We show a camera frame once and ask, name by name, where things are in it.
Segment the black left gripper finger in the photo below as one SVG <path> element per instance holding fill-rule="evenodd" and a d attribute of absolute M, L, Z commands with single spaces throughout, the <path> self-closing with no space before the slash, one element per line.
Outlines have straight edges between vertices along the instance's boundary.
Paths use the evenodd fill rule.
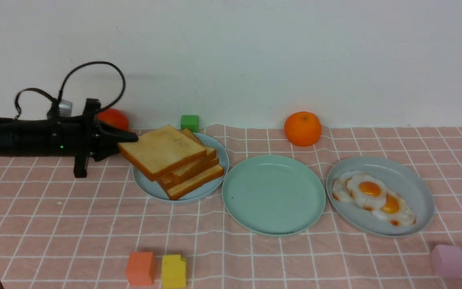
<path fill-rule="evenodd" d="M 104 122 L 99 123 L 99 138 L 106 143 L 127 143 L 139 140 L 136 133 L 113 127 Z"/>
<path fill-rule="evenodd" d="M 117 143 L 98 144 L 95 147 L 95 162 L 101 162 L 118 154 L 120 154 L 120 149 Z"/>

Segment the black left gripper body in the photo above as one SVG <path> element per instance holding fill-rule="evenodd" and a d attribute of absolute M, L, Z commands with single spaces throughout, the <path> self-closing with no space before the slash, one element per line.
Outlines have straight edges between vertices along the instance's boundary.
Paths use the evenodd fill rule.
<path fill-rule="evenodd" d="M 95 131 L 95 112 L 101 108 L 97 99 L 88 98 L 81 118 L 61 118 L 55 123 L 55 147 L 60 156 L 75 158 L 73 174 L 77 179 L 87 177 L 91 156 L 91 139 Z"/>

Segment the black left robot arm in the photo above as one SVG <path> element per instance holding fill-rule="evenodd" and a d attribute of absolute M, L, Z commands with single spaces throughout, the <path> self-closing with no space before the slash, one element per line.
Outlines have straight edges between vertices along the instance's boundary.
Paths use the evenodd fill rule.
<path fill-rule="evenodd" d="M 89 159 L 102 161 L 119 153 L 119 143 L 139 139 L 99 121 L 93 112 L 100 107 L 99 100 L 86 99 L 78 120 L 0 118 L 0 157 L 73 157 L 75 178 L 85 178 Z"/>

